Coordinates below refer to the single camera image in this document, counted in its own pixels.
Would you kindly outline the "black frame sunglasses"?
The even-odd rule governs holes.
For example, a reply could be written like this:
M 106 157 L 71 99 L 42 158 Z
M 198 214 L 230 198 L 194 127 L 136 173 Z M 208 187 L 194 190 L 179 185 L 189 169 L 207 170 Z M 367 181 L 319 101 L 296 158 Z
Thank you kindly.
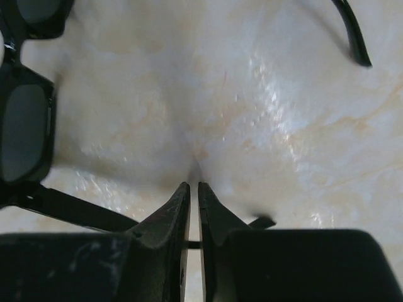
M 2 1 L 1 207 L 15 206 L 80 227 L 123 232 L 135 221 L 47 188 L 54 155 L 57 90 L 21 61 L 28 40 L 60 38 L 72 1 Z

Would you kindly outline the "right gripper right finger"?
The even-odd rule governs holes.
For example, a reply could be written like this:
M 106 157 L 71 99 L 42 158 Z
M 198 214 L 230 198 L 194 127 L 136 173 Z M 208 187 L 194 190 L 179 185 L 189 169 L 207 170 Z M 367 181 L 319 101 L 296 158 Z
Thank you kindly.
M 198 185 L 205 301 L 401 301 L 377 241 L 351 229 L 262 230 Z

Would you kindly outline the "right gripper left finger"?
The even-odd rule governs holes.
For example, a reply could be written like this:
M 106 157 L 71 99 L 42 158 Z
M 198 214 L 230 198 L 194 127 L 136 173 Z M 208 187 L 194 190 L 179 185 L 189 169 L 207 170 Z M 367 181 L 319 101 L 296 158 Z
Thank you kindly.
M 84 233 L 1 235 L 2 301 L 183 301 L 190 187 L 141 222 L 40 184 L 1 185 L 16 206 Z

